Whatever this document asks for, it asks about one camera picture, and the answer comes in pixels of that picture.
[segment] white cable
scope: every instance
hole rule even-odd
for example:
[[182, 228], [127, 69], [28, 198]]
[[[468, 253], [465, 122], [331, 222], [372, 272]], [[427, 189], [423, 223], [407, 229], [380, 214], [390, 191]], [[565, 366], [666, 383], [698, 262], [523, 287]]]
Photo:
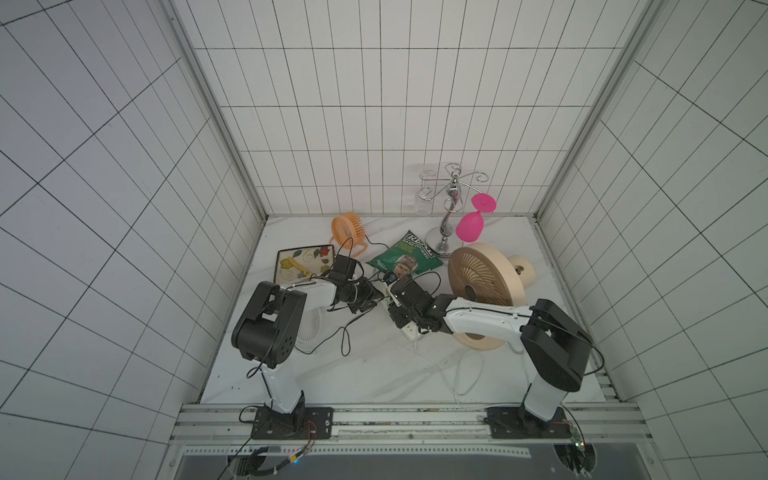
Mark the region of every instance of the white cable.
[[[428, 359], [427, 357], [425, 357], [421, 353], [419, 353], [419, 348], [417, 346], [417, 342], [418, 341], [419, 341], [419, 337], [418, 336], [413, 339], [413, 351], [416, 352], [416, 355], [422, 357], [424, 360], [426, 360], [427, 362], [430, 362], [432, 365], [435, 366], [435, 368], [437, 368], [437, 371], [440, 372], [440, 376], [442, 377], [442, 381], [445, 383], [445, 386], [447, 386], [448, 390], [450, 390], [451, 393], [453, 393], [453, 399], [456, 401], [456, 405], [459, 408], [463, 409], [464, 406], [462, 406], [462, 404], [460, 403], [458, 398], [460, 396], [464, 396], [464, 395], [467, 395], [468, 393], [470, 393], [472, 391], [472, 389], [475, 388], [475, 385], [477, 385], [478, 380], [480, 380], [480, 375], [482, 375], [483, 367], [485, 367], [485, 357], [482, 355], [482, 353], [478, 352], [475, 349], [467, 349], [466, 351], [464, 351], [462, 356], [460, 356], [458, 358], [458, 363], [456, 364], [456, 374], [455, 374], [455, 376], [453, 378], [453, 385], [451, 385], [451, 383], [448, 380], [448, 377], [445, 376], [445, 373], [440, 368], [440, 365], [438, 365], [437, 363], [434, 363], [432, 360]], [[480, 363], [480, 371], [478, 372], [478, 375], [475, 378], [475, 381], [472, 382], [472, 384], [464, 392], [459, 392], [458, 391], [458, 376], [459, 376], [459, 373], [462, 371], [462, 361], [464, 360], [464, 357], [467, 355], [467, 353], [470, 353], [470, 352], [475, 352], [475, 353], [480, 355], [480, 362], [481, 362]]]

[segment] white tiled wall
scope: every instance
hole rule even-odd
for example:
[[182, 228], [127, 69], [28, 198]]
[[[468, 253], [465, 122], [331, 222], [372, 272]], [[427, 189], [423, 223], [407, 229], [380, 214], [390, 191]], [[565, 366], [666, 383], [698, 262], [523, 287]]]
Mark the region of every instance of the white tiled wall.
[[766, 10], [670, 2], [542, 220], [673, 480], [768, 472]]
[[256, 206], [155, 0], [0, 22], [0, 476], [154, 478]]
[[535, 212], [644, 0], [174, 4], [269, 212], [413, 214], [449, 163]]

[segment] beige desk fan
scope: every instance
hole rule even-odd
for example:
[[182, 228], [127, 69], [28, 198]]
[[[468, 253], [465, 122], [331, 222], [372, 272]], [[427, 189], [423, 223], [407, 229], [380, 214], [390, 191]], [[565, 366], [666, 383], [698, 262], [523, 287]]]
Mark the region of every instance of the beige desk fan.
[[[472, 243], [456, 249], [448, 261], [448, 279], [456, 296], [473, 302], [521, 306], [525, 287], [536, 281], [536, 270], [525, 257], [505, 257], [486, 243]], [[454, 333], [462, 345], [476, 350], [493, 350], [505, 341], [473, 333]]]

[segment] metal frame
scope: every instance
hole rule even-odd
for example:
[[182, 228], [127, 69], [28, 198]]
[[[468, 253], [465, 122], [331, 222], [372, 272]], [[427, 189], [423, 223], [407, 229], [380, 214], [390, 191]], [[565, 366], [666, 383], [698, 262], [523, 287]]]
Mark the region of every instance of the metal frame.
[[637, 24], [634, 26], [634, 30], [629, 35], [627, 43], [625, 43], [624, 47], [621, 49], [621, 55], [619, 55], [618, 60], [616, 60], [616, 63], [611, 69], [611, 73], [608, 74], [605, 83], [600, 89], [600, 93], [598, 93], [595, 103], [592, 105], [584, 123], [581, 124], [581, 127], [576, 134], [576, 138], [574, 138], [571, 147], [568, 148], [568, 153], [565, 155], [562, 165], [547, 189], [547, 194], [544, 196], [544, 200], [541, 202], [541, 206], [535, 214], [536, 217], [541, 217], [549, 207], [549, 204], [552, 203], [554, 195], [565, 180], [568, 171], [570, 171], [573, 164], [576, 163], [576, 159], [600, 122], [600, 118], [603, 116], [607, 106], [611, 103], [611, 100], [621, 85], [621, 81], [624, 80], [624, 76], [626, 76], [627, 70], [629, 70], [629, 67], [632, 65], [632, 61], [642, 48], [650, 30], [653, 28], [661, 11], [668, 2], [669, 0], [647, 0], [643, 12], [640, 14]]
[[264, 205], [259, 198], [259, 194], [256, 192], [253, 181], [250, 179], [248, 170], [245, 168], [245, 163], [242, 156], [240, 156], [240, 151], [235, 147], [232, 134], [227, 126], [226, 121], [224, 121], [224, 118], [221, 115], [221, 110], [215, 101], [213, 90], [211, 90], [210, 85], [208, 84], [208, 79], [203, 73], [203, 69], [200, 66], [200, 60], [197, 58], [197, 54], [192, 47], [192, 43], [189, 39], [189, 36], [187, 35], [187, 31], [184, 29], [184, 26], [181, 24], [181, 22], [179, 22], [179, 15], [178, 11], [176, 10], [176, 5], [174, 4], [173, 0], [157, 0], [157, 2], [163, 9], [165, 19], [170, 24], [171, 30], [174, 32], [176, 37], [176, 41], [179, 43], [179, 46], [181, 46], [181, 53], [184, 56], [184, 60], [192, 69], [192, 76], [194, 77], [194, 81], [197, 84], [197, 87], [200, 89], [200, 92], [203, 94], [203, 100], [206, 103], [206, 107], [212, 114], [211, 118], [213, 120], [213, 124], [216, 126], [219, 134], [224, 139], [224, 143], [227, 147], [227, 150], [229, 151], [229, 154], [235, 160], [234, 163], [237, 167], [238, 173], [240, 173], [240, 176], [243, 178], [245, 184], [248, 187], [248, 193], [253, 199], [253, 203], [256, 205], [258, 220], [262, 223], [263, 228], [267, 218]]
[[[482, 419], [483, 406], [455, 404], [335, 404], [331, 438], [317, 440], [307, 455], [503, 455], [531, 458], [525, 447], [562, 440], [492, 439]], [[176, 475], [185, 455], [235, 455], [250, 437], [251, 425], [239, 422], [245, 405], [185, 405], [171, 433], [158, 478]], [[590, 443], [635, 443], [653, 478], [666, 480], [650, 431], [634, 403], [572, 403], [568, 408]], [[275, 445], [271, 455], [286, 456], [306, 441], [253, 440], [240, 452]]]
[[[235, 310], [235, 306], [237, 305], [237, 299], [240, 298], [240, 292], [243, 290], [243, 285], [245, 284], [245, 279], [248, 277], [248, 271], [250, 269], [250, 266], [253, 264], [253, 256], [256, 254], [256, 249], [259, 248], [259, 241], [261, 240], [261, 233], [264, 231], [264, 228], [266, 227], [266, 221], [264, 223], [260, 224], [260, 229], [258, 232], [258, 235], [256, 237], [256, 241], [253, 243], [253, 248], [251, 248], [250, 254], [248, 255], [248, 268], [243, 269], [243, 277], [240, 278], [240, 282], [237, 284], [237, 293], [234, 297], [232, 297], [232, 301], [230, 302], [230, 306], [227, 309], [227, 318], [232, 318], [232, 313]], [[214, 350], [214, 355], [211, 357], [210, 361], [208, 362], [208, 366], [205, 367], [205, 375], [203, 375], [204, 380], [201, 383], [202, 386], [208, 384], [208, 378], [210, 377], [210, 372], [214, 367], [214, 363], [216, 362], [216, 357], [219, 356], [219, 350], [221, 349], [221, 344], [223, 341], [227, 338], [227, 325], [224, 326], [224, 329], [221, 333], [221, 338], [216, 343], [216, 349]], [[200, 387], [200, 391], [197, 393], [197, 401], [199, 402], [200, 399], [203, 396], [203, 388]]]

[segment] white fan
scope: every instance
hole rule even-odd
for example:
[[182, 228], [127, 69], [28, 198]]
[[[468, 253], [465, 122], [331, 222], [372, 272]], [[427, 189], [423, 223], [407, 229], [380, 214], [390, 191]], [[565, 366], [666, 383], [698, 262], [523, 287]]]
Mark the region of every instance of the white fan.
[[299, 332], [296, 334], [296, 345], [302, 350], [314, 348], [322, 327], [323, 309], [315, 308], [302, 317]]

